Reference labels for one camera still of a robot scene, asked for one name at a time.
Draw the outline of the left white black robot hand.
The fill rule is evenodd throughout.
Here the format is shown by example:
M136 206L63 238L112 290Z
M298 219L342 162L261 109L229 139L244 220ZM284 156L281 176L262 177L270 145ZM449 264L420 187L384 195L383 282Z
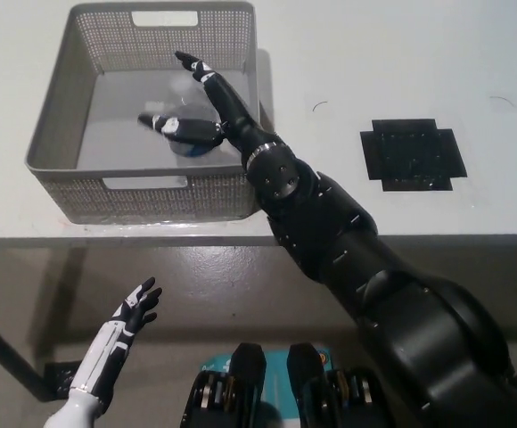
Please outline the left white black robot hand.
M72 380L72 390L91 394L101 402L111 396L135 337L157 317L154 309L162 289L155 283L150 277L138 285L103 323Z

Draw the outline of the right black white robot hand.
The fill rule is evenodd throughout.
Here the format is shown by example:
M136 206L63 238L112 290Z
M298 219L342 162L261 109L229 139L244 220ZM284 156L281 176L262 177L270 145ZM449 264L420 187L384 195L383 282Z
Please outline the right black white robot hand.
M253 119L246 104L227 80L190 53L176 51L175 57L192 73L193 79L202 84L219 120L143 112L138 115L138 122L178 145L179 152L189 157L203 155L226 140L241 154L245 169L260 163L281 163L288 155L288 149L282 140L266 132Z

